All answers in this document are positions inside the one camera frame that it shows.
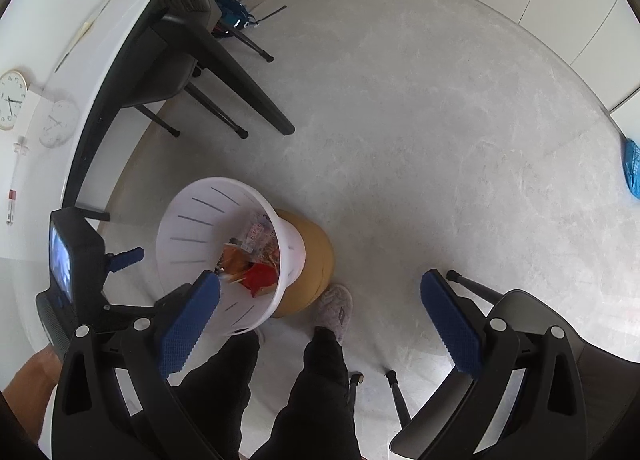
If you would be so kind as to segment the person left hand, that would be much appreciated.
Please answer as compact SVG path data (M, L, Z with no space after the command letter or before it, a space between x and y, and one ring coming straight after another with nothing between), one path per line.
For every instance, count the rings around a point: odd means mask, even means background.
M3 391L14 416L33 442L40 439L44 416L61 371L62 362L48 345L25 362Z

